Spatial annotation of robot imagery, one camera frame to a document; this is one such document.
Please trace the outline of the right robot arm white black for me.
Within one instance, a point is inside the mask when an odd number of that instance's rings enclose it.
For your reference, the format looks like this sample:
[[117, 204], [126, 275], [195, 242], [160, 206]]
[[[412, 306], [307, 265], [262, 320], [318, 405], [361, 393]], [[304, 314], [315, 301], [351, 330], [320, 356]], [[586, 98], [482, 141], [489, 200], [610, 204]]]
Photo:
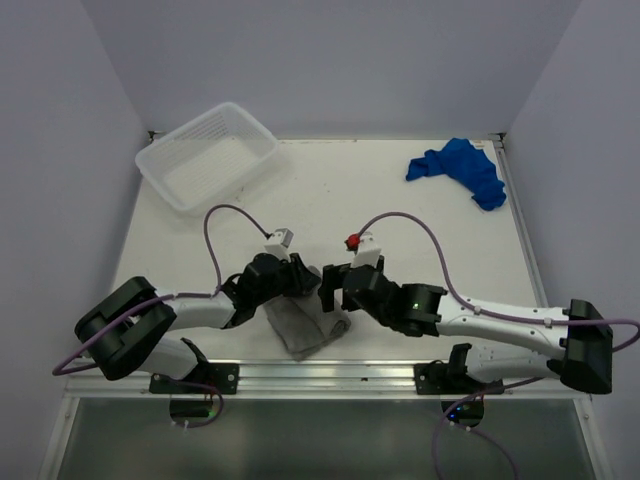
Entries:
[[459, 303], [439, 286], [399, 285], [385, 276], [382, 260], [374, 266], [324, 266], [318, 290], [324, 312], [334, 310], [335, 291], [342, 293], [342, 309], [362, 310], [405, 336], [462, 338], [447, 361], [418, 369], [431, 393], [503, 391], [506, 380], [526, 378], [557, 379], [587, 394], [612, 391], [613, 333], [589, 302], [538, 310], [531, 324], [508, 321]]

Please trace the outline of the grey towel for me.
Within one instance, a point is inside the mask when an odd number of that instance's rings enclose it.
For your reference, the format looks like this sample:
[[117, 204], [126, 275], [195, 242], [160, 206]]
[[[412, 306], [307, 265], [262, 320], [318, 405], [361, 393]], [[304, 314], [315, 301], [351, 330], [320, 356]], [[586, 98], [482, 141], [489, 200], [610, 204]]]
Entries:
[[343, 337], [351, 329], [351, 320], [334, 301], [334, 309], [324, 312], [319, 287], [308, 296], [280, 296], [263, 305], [266, 318], [295, 361], [303, 361]]

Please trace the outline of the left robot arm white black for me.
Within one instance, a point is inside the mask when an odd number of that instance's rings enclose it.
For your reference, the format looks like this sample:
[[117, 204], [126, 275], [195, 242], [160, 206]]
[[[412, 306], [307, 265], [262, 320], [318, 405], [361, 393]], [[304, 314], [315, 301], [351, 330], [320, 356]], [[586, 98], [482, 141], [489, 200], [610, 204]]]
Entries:
[[234, 329], [272, 300], [307, 300], [321, 283], [319, 272], [296, 253], [281, 260], [260, 253], [231, 276], [216, 294], [160, 295], [143, 276], [135, 276], [82, 317], [76, 337], [106, 379], [135, 371], [173, 379], [185, 392], [208, 381], [208, 360], [193, 341], [169, 339], [170, 330], [207, 327]]

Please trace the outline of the blue towel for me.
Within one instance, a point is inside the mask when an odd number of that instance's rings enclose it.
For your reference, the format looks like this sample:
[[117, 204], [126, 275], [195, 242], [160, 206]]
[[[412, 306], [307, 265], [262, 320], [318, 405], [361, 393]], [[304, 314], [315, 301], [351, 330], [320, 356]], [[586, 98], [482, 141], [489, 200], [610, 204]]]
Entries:
[[440, 175], [466, 188], [471, 199], [484, 211], [502, 207], [507, 199], [505, 183], [499, 179], [495, 164], [468, 139], [453, 138], [442, 149], [426, 150], [422, 157], [411, 159], [405, 180]]

